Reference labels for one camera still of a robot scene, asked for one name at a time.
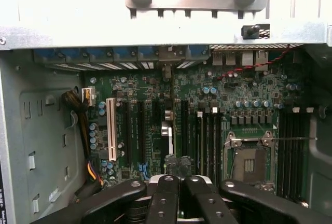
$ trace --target capacitor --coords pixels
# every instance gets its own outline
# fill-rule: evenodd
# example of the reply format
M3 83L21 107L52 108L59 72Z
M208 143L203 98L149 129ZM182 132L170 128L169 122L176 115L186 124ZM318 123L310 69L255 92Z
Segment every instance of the capacitor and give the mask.
M91 150L96 150L97 149L97 145L96 144L91 144L90 145L90 149Z
M91 132L89 132L89 136L90 136L90 137L95 137L95 131L91 131Z
M234 103L234 106L235 107L241 107L241 105L242 105L242 103L240 102L240 101L236 101L235 103Z
M118 144L118 148L119 149L122 149L124 146L125 146L125 144L123 142L121 142L121 143Z
M104 109L105 108L105 106L106 106L106 103L105 102L99 102L99 104L98 104L98 108L99 109Z
M261 102L261 105L262 105L263 107L269 107L269 106L270 106L270 103L269 103L268 101L262 101L262 102Z
M89 129L90 129L91 131L94 131L96 127L97 127L97 124L96 124L96 123L91 123L91 124L89 125Z
M283 104L275 104L274 107L276 109L282 109L282 108L284 108L284 105Z
M203 92L204 94L208 94L208 93L209 93L209 88L204 87L204 88L202 89L202 92Z
M100 116L104 116L105 115L105 110L104 109L100 109L99 111L98 111L98 114L100 115Z
M244 107L250 107L250 102L249 101L245 101L245 102L243 102L243 105L244 105Z
M253 107L259 107L259 101L252 101L251 104Z
M113 169L113 163L112 162L109 162L107 164L107 168L110 170L110 169Z
M95 137L90 138L90 143L94 144L96 141Z
M209 88L209 91L210 91L210 93L212 93L212 94L216 94L216 93L217 93L217 89L215 89L215 88L213 88L213 87Z
M286 89L289 90L289 91L294 91L296 89L296 85L295 84L287 84Z
M107 160L102 160L102 162L100 163L102 167L106 167L107 164L108 164Z

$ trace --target cable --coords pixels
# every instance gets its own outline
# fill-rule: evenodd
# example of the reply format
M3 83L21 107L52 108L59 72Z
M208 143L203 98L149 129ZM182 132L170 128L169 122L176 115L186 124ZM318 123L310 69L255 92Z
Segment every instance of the cable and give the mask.
M285 55L290 50L291 50L291 48L290 48L290 45L288 44L286 50L283 51L279 57L274 58L272 61L269 61L269 62L266 62L266 63L261 63L261 64L255 64L255 65L252 65L252 66L244 66L244 67L241 67L241 68L235 68L234 70L228 71L225 74L222 74L221 76L218 76L217 80L222 80L222 78L226 77L228 74L233 74L234 72L242 72L242 71L247 70L247 69L251 69L251 68L255 68L255 67L262 67L262 66L265 66L265 65L270 65L270 64L284 58Z

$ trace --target blue capacitor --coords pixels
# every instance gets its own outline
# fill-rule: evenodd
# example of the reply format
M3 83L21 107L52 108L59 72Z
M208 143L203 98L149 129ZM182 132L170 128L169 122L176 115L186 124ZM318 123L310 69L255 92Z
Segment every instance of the blue capacitor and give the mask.
M96 124L96 123L91 123L91 124L89 125L89 129L90 129L90 131L94 131L96 127L97 127L97 124Z
M205 88L202 89L202 92L204 94L208 94L209 93L209 89L207 87L205 87Z
M96 144L91 144L90 145L90 149L91 150L96 150L97 149L97 145Z
M91 132L89 132L89 136L90 136L90 137L95 137L95 131L91 131Z
M107 160L102 160L102 162L100 164L102 167L106 167L108 162L107 162Z
M95 139L95 137L90 138L90 143L94 144L95 142L97 142L97 140Z
M210 88L210 93L212 94L216 94L217 93L217 90L215 88Z
M100 116L104 116L105 113L106 113L106 112L105 112L104 109L100 109L99 112L98 112L98 114L99 114Z
M98 104L98 108L99 109L104 109L105 108L105 106L106 106L106 103L105 102L99 102L99 104Z
M110 169L113 169L113 163L111 163L111 162L109 162L108 164L107 164L107 168L110 170Z

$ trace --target mounting hole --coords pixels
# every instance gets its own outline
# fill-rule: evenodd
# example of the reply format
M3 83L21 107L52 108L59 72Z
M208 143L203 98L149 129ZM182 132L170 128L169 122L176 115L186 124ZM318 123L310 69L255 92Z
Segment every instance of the mounting hole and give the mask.
M223 218L224 213L223 213L223 212L220 212L220 211L217 211L217 212L216 212L216 215L217 215L218 218Z
M171 176L165 177L165 181L173 181L173 178Z

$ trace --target black ram slot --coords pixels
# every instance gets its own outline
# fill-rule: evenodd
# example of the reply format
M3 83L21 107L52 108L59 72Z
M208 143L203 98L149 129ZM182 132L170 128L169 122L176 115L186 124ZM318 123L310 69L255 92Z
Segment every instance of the black ram slot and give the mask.
M222 116L221 114L217 115L216 119L216 183L215 186L219 187L219 183L221 180L221 172L222 172L222 165L221 165L221 147L222 147Z
M280 111L279 117L279 145L278 145L278 178L276 184L276 194L280 197L284 195L284 175L285 175L285 140L286 137L286 113Z
M188 156L189 133L188 133L188 101L181 101L181 148L182 156Z
M145 148L145 108L144 102L137 103L137 127L139 138L139 163L146 162L146 148Z
M125 159L127 162L127 165L131 164L131 119L130 119L130 103L129 102L123 102L122 104L122 113L123 113L123 136L124 136L124 148L126 149L125 153Z

